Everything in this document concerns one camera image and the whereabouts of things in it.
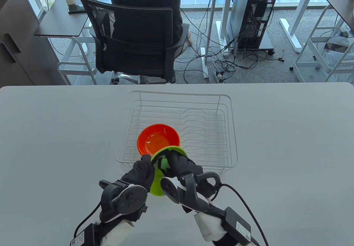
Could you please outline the person's right hand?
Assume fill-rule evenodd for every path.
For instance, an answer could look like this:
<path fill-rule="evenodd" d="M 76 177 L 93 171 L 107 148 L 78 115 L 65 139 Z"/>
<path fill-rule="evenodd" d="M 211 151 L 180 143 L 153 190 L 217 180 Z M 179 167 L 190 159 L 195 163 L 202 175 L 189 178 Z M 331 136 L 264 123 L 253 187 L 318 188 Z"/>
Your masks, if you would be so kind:
<path fill-rule="evenodd" d="M 196 165 L 191 159 L 175 150 L 167 152 L 165 158 L 167 159 L 169 165 L 169 168 L 163 169 L 163 174 L 165 177 L 176 177 L 179 181 L 181 181 L 182 177 L 185 175 L 199 175 L 204 173 L 202 166 Z M 199 181 L 196 190 L 204 197 L 210 198 L 216 194 L 217 188 L 209 183 L 207 179 L 204 179 Z"/>

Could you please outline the person's left hand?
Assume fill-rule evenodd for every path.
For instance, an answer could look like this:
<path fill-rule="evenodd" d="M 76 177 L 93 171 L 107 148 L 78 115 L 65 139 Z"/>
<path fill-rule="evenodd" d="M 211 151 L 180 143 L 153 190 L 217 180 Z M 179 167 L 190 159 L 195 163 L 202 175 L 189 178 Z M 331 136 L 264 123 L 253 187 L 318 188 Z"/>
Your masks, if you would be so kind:
<path fill-rule="evenodd" d="M 132 169 L 121 177 L 121 180 L 134 185 L 140 185 L 149 193 L 154 182 L 155 167 L 150 155 L 143 155 L 136 161 Z"/>

